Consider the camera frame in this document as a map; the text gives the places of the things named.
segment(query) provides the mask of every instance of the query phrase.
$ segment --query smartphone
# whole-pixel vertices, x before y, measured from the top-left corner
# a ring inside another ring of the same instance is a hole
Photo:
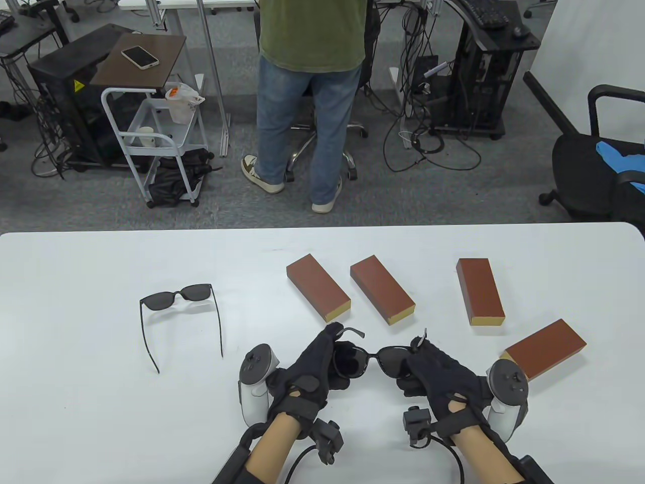
[[[141,70],[149,69],[159,64],[158,58],[139,45],[122,50],[121,53],[123,57]]]

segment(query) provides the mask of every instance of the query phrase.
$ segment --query hand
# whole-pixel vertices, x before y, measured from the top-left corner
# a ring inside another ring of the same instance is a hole
[[[484,377],[475,375],[426,339],[419,347],[420,341],[415,338],[410,343],[412,348],[418,347],[407,358],[411,375],[397,379],[406,397],[427,396],[437,420],[462,409],[465,402],[479,411],[490,404]],[[451,401],[462,405],[449,408]]]
[[[315,415],[327,405],[329,390],[344,390],[350,386],[350,380],[338,375],[331,364],[334,343],[342,330],[342,324],[330,323],[307,346],[293,365],[286,370],[278,368],[268,376],[266,384],[273,395],[273,403],[269,409],[270,421],[278,413],[290,414],[298,419],[306,436]],[[303,399],[307,402],[306,412],[299,412],[295,408],[304,406],[302,402],[293,402],[295,397],[290,396],[290,393],[295,391],[300,392],[298,400]]]

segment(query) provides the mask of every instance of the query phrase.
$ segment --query jeans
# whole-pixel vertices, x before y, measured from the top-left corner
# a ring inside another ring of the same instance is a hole
[[[283,182],[290,157],[288,133],[304,91],[311,83],[318,131],[310,167],[311,199],[317,205],[334,199],[360,76],[360,67],[347,72],[311,74],[282,69],[260,57],[255,171],[262,180],[272,185]]]

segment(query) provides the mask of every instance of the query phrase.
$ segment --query white wall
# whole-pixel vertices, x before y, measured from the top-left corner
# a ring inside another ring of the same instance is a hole
[[[645,0],[559,0],[531,72],[578,131],[599,84],[645,91]],[[645,104],[598,102],[600,134],[645,139]]]

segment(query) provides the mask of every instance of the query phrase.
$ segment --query sneaker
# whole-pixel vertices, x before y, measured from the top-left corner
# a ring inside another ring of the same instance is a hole
[[[339,178],[338,187],[336,188],[336,195],[333,196],[333,200],[330,201],[329,203],[325,203],[324,205],[316,205],[315,203],[312,203],[312,210],[317,214],[328,214],[329,212],[331,212],[333,208],[333,204],[336,202],[338,195],[341,194],[341,190],[342,190],[342,178]]]
[[[260,178],[255,172],[255,164],[257,162],[257,156],[246,155],[242,158],[242,173],[244,176],[251,182],[255,183],[258,187],[263,189],[266,193],[279,193],[284,190],[284,183],[279,183],[278,185],[271,185],[270,183],[265,182]]]

